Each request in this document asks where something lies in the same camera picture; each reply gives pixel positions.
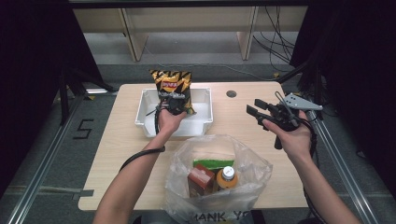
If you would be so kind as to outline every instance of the black curtain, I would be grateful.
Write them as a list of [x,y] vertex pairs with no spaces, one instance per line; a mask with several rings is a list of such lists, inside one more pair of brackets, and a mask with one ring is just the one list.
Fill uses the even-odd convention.
[[62,70],[102,78],[71,8],[10,0],[0,6],[0,23],[3,195],[50,112]]
[[[340,118],[396,198],[396,8],[354,0],[338,6],[339,31],[319,67]],[[323,6],[308,8],[290,64],[309,58],[331,13]]]

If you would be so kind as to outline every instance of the hand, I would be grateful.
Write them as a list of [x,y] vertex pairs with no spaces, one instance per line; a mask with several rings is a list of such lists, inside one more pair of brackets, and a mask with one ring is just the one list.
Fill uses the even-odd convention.
[[[306,119],[306,115],[300,110],[299,117]],[[262,121],[265,127],[276,134],[282,142],[282,147],[291,160],[298,158],[311,158],[309,154],[311,132],[301,124],[297,130],[285,132],[268,119]]]
[[167,109],[160,112],[158,123],[160,125],[160,132],[174,133],[180,126],[180,122],[186,117],[187,112],[182,112],[179,115],[171,114]]

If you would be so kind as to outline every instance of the chip bag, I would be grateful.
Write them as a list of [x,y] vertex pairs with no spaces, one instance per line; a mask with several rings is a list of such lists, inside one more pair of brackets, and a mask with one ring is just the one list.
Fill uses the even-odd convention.
[[160,101],[170,101],[169,108],[174,114],[186,111],[187,114],[195,114],[191,103],[191,72],[149,70],[157,86]]

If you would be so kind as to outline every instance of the clear plastic bag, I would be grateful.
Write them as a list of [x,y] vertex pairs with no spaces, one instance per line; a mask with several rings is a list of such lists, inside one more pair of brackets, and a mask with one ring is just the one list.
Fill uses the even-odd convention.
[[[235,188],[190,198],[188,175],[194,157],[202,158],[203,153],[208,158],[234,155],[233,168],[238,175]],[[179,223],[239,223],[264,190],[272,168],[270,162],[229,135],[190,138],[179,146],[171,160],[163,209]]]

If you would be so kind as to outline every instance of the human arm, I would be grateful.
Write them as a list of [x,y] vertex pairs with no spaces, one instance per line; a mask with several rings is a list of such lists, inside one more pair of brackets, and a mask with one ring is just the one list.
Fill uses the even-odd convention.
[[[303,111],[300,111],[299,117],[306,119]],[[309,129],[301,125],[293,132],[285,132],[269,120],[265,119],[262,123],[279,137],[282,147],[296,168],[305,191],[320,216],[327,223],[360,223],[312,161],[309,153],[311,137]]]
[[[178,129],[186,112],[174,116],[166,109],[159,115],[160,131],[142,149],[161,148]],[[134,205],[142,194],[152,168],[160,153],[150,153],[139,157],[126,165],[113,179],[96,210],[94,224],[127,223]]]

